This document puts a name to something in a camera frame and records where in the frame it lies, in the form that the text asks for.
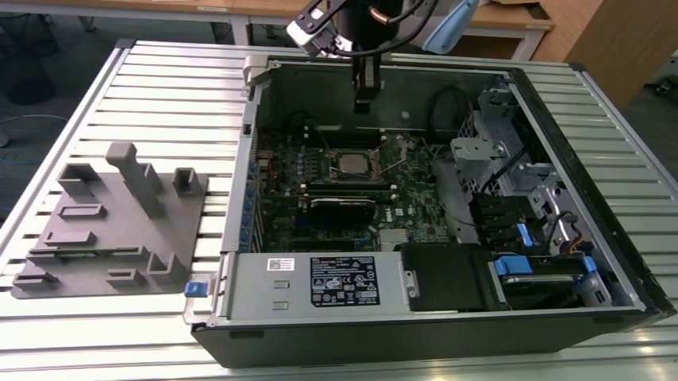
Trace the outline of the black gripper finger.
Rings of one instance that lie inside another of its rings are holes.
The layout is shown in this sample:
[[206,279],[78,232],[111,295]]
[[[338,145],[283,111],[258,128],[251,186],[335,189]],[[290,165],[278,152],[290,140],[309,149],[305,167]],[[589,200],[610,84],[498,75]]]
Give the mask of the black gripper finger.
[[353,59],[354,113],[369,114],[382,90],[381,56]]

